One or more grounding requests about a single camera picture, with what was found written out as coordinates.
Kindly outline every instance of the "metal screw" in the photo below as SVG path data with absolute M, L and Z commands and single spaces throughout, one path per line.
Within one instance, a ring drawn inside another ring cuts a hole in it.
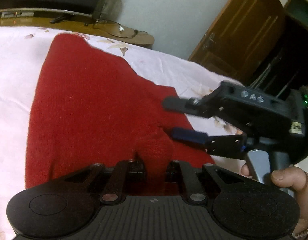
M 193 101 L 193 104 L 194 104 L 194 105 L 197 105 L 200 101 L 201 101 L 201 100 L 200 100 L 199 98 L 197 98 L 197 99 L 195 99 L 195 100 Z
M 200 193 L 195 193 L 195 194 L 192 194 L 190 196 L 190 198 L 193 201 L 203 201 L 205 199 L 205 196 L 203 194 L 200 194 Z
M 102 199 L 103 199 L 104 201 L 109 201 L 109 202 L 111 202 L 111 201 L 117 200 L 117 199 L 118 199 L 118 196 L 117 196 L 116 194 L 108 193 L 108 194 L 103 195 L 103 196 L 102 196 Z

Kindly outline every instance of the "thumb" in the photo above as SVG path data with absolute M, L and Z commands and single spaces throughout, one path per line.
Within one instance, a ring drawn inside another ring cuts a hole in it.
M 300 220 L 295 232 L 308 227 L 308 173 L 298 167 L 274 171 L 272 181 L 278 187 L 290 187 L 295 191 L 295 199 L 300 207 Z

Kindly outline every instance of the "bed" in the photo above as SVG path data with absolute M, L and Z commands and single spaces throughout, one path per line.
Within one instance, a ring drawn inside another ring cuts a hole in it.
M 62 30 L 38 27 L 0 27 L 0 240 L 15 235 L 6 217 L 6 205 L 25 189 L 25 150 L 30 109 L 41 66 L 54 37 Z M 89 44 L 123 57 L 133 70 L 155 84 L 171 86 L 182 97 L 202 97 L 222 80 L 194 62 L 124 42 L 81 33 Z M 188 116 L 195 130 L 209 135 L 237 134 L 235 127 L 215 119 Z M 239 172 L 243 161 L 213 157 L 217 165 Z M 300 164 L 308 172 L 308 159 Z

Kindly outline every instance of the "black mount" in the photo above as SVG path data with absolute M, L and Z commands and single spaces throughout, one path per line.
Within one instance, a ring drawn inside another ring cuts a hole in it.
M 7 206 L 15 240 L 281 239 L 299 219 L 288 194 L 212 164 L 171 162 L 168 196 L 131 190 L 145 183 L 142 161 L 98 163 L 24 190 Z
M 284 169 L 308 156 L 308 90 L 291 90 L 286 101 L 233 83 L 221 82 L 203 98 L 168 97 L 166 110 L 210 118 L 217 116 L 244 133 L 208 136 L 174 128 L 172 137 L 194 143 L 209 154 L 246 160 L 262 182 L 271 171 Z

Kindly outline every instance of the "cable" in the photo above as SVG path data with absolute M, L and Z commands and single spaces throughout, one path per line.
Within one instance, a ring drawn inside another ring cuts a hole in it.
M 116 23 L 117 25 L 120 25 L 118 22 L 115 22 L 115 21 L 112 21 L 112 20 L 101 20 L 101 22 L 112 22 L 112 23 Z M 93 29 L 98 29 L 98 28 L 95 28 L 94 26 L 99 23 L 100 24 L 100 21 L 96 21 L 94 24 L 93 24 Z M 117 38 L 121 38 L 121 39 L 128 39 L 128 38 L 134 38 L 137 34 L 141 35 L 140 33 L 145 33 L 145 34 L 142 34 L 142 35 L 148 35 L 148 32 L 146 31 L 138 31 L 138 30 L 134 30 L 134 34 L 131 35 L 131 36 L 126 36 L 126 37 L 122 37 L 122 36 L 118 36 L 118 35 L 114 35 L 112 33 L 109 33 L 107 31 L 105 31 L 106 33 L 108 33 L 109 35 L 113 36 L 113 37 L 117 37 Z

